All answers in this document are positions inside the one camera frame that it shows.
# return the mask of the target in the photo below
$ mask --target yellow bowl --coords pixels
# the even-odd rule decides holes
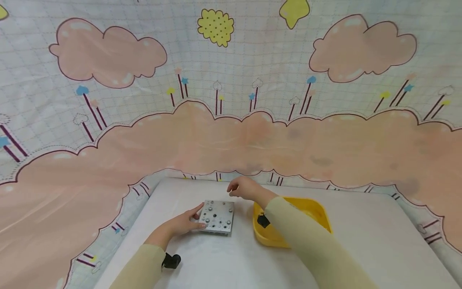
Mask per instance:
[[[321,226],[326,228],[332,234],[329,219],[327,218],[326,210],[324,207],[312,199],[283,197],[286,201],[293,204],[300,211],[313,218]],[[268,227],[263,228],[257,223],[257,218],[263,213],[263,209],[254,203],[253,224],[254,232],[257,240],[265,246],[290,248],[289,244],[284,241],[284,238],[276,231],[270,224]]]

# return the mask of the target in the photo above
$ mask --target metal plate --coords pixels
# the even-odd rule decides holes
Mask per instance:
[[[234,202],[205,200],[199,222],[205,223],[207,227],[201,232],[231,235],[233,219]]]

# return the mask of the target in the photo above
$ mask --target beige sleeve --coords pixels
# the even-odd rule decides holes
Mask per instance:
[[[159,246],[141,245],[109,289],[152,289],[160,279],[164,258]]]
[[[319,289],[375,289],[377,286],[337,239],[282,197],[265,216],[313,274]]]

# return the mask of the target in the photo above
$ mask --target cartoon backdrop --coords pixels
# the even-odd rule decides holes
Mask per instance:
[[[92,288],[162,177],[239,173],[388,194],[462,284],[462,2],[0,4],[0,288]]]

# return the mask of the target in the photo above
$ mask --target person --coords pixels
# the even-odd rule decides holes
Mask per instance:
[[[232,197],[241,197],[260,205],[271,224],[310,270],[319,289],[377,288],[332,234],[282,197],[244,176],[232,180],[227,191]],[[202,223],[191,221],[191,218],[199,218],[197,213],[203,205],[155,229],[125,265],[110,289],[152,289],[160,278],[165,250],[171,238],[205,227]]]

